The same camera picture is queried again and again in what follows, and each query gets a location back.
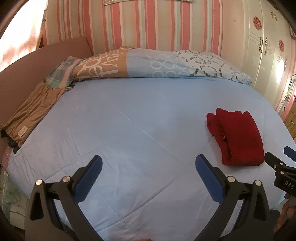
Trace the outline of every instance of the drawer handle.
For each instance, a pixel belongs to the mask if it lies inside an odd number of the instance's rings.
[[[259,55],[261,55],[261,52],[262,52],[262,37],[260,37]]]
[[[267,43],[268,43],[268,41],[267,41],[267,38],[266,38],[266,40],[265,40],[265,47],[264,47],[264,50],[265,50],[265,53],[264,53],[264,55],[266,55],[266,54],[267,54]]]

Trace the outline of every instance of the folded red garment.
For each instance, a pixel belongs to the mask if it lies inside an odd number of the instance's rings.
[[[218,108],[216,115],[207,114],[207,127],[221,149],[224,165],[259,166],[264,162],[262,139],[248,111],[228,112]]]

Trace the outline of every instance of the metal pin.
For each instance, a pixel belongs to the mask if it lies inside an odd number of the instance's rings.
[[[256,180],[256,181],[255,181],[255,184],[256,184],[257,186],[261,186],[261,185],[262,185],[262,182],[259,181],[259,180]]]
[[[232,176],[228,177],[227,180],[228,180],[230,183],[235,182],[235,178],[232,177]]]
[[[69,176],[65,176],[63,177],[63,182],[67,183],[71,180],[71,178]]]
[[[41,179],[38,179],[37,181],[36,181],[36,185],[41,185],[42,184],[42,180]]]

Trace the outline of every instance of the red floral decoration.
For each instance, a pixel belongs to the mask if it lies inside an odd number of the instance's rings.
[[[284,52],[285,51],[285,45],[284,45],[284,43],[283,43],[283,41],[279,41],[279,49],[282,51],[282,52]]]
[[[260,19],[258,17],[254,17],[253,18],[253,24],[254,24],[254,26],[255,26],[255,28],[257,30],[261,30],[262,29],[262,23],[261,23],[261,21],[260,21]]]

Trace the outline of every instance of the pink curtain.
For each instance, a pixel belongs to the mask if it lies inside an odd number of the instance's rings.
[[[47,0],[29,0],[14,16],[0,39],[0,72],[36,49],[46,6]]]

